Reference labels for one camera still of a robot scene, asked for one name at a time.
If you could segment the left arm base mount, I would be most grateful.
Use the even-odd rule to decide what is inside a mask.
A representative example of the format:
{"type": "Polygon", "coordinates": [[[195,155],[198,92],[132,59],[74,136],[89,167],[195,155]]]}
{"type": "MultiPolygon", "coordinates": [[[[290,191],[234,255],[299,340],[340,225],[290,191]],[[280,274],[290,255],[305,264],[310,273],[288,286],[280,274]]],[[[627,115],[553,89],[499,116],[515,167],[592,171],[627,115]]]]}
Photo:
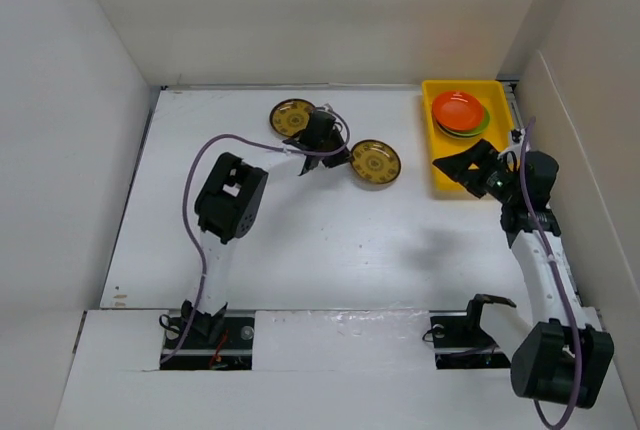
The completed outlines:
{"type": "Polygon", "coordinates": [[[198,312],[182,346],[177,350],[192,305],[185,300],[178,313],[159,317],[164,341],[159,368],[167,371],[249,371],[255,337],[254,311],[228,311],[215,316],[198,312]]]}

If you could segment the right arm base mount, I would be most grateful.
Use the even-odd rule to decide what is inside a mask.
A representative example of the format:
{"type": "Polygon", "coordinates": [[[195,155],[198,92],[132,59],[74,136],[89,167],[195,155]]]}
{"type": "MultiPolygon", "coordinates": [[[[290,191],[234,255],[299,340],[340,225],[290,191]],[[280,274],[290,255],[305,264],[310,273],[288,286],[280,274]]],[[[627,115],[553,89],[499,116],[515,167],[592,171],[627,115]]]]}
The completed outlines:
{"type": "Polygon", "coordinates": [[[476,294],[465,310],[430,311],[430,328],[422,341],[433,346],[437,370],[509,369],[510,360],[481,328],[487,305],[516,308],[505,297],[476,294]]]}

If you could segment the green plate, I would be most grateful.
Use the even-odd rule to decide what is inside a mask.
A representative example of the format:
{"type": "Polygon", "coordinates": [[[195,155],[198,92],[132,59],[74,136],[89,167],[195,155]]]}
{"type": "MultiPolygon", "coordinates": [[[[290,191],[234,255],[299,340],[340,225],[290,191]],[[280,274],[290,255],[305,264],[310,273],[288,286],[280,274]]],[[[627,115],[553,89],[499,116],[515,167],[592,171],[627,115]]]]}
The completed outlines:
{"type": "Polygon", "coordinates": [[[477,127],[466,131],[465,134],[469,136],[479,135],[488,128],[488,126],[490,125],[490,122],[491,122],[490,112],[486,107],[484,107],[484,116],[481,123],[477,127]]]}

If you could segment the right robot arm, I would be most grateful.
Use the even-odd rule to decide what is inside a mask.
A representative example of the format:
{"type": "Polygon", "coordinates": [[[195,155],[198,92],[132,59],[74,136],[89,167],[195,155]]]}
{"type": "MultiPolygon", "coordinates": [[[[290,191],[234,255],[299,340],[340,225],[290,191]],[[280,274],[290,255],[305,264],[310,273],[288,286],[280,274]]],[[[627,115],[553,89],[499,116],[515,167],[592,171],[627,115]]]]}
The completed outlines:
{"type": "Polygon", "coordinates": [[[507,297],[475,295],[460,330],[473,343],[489,339],[510,363],[514,393],[539,402],[590,409],[614,355],[611,335],[590,322],[576,296],[561,231],[549,207],[559,170],[550,155],[499,152],[479,140],[433,165],[475,197],[501,205],[501,228],[523,274],[532,320],[507,297]]]}

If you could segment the yellow patterned plate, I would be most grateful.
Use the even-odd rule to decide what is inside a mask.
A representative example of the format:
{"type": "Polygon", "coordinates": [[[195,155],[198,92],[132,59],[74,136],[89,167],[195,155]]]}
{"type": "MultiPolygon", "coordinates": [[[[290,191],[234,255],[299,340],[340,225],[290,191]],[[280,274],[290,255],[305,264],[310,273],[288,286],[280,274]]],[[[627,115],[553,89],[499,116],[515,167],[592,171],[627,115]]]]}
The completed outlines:
{"type": "Polygon", "coordinates": [[[273,107],[269,124],[278,135],[290,138],[306,128],[314,109],[315,105],[307,100],[287,99],[273,107]]]}
{"type": "Polygon", "coordinates": [[[392,184],[402,170],[398,153],[388,144],[365,139],[353,145],[351,168],[363,181],[373,185],[392,184]]]}

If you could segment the black plate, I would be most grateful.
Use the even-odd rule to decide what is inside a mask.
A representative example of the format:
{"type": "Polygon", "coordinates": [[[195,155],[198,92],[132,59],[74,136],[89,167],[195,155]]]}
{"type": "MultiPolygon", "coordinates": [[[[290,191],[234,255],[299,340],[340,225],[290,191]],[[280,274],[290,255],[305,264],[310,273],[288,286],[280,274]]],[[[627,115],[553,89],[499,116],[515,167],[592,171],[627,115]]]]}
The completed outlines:
{"type": "Polygon", "coordinates": [[[459,133],[452,132],[443,127],[439,127],[439,129],[444,135],[448,136],[449,138],[463,140],[463,141],[470,141],[472,139],[479,138],[481,136],[481,134],[459,134],[459,133]]]}

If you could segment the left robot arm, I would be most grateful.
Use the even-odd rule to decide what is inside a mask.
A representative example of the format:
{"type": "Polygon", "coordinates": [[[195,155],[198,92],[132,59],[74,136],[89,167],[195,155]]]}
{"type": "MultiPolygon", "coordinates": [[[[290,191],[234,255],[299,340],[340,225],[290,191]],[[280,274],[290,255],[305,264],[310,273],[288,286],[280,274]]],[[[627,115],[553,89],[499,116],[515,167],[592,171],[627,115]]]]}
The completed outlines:
{"type": "Polygon", "coordinates": [[[253,227],[267,185],[299,179],[320,165],[330,169],[349,163],[350,137],[344,118],[325,105],[314,108],[306,126],[278,146],[226,133],[213,137],[198,151],[188,172],[182,202],[183,224],[202,263],[195,298],[181,307],[185,336],[190,335],[205,347],[216,344],[222,337],[236,241],[253,227]],[[262,153],[252,164],[230,152],[219,155],[195,198],[194,212],[200,231],[196,235],[187,211],[191,183],[206,151],[221,140],[235,140],[259,148],[262,153]]]}

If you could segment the orange plate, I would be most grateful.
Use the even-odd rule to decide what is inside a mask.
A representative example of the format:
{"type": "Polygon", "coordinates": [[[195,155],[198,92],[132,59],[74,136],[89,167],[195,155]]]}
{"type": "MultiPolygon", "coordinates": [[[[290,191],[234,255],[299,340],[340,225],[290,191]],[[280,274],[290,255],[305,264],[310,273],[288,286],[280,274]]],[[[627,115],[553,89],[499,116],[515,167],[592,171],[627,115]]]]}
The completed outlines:
{"type": "Polygon", "coordinates": [[[442,126],[460,132],[478,127],[484,120],[484,107],[472,95],[462,91],[447,91],[432,102],[432,114],[442,126]]]}

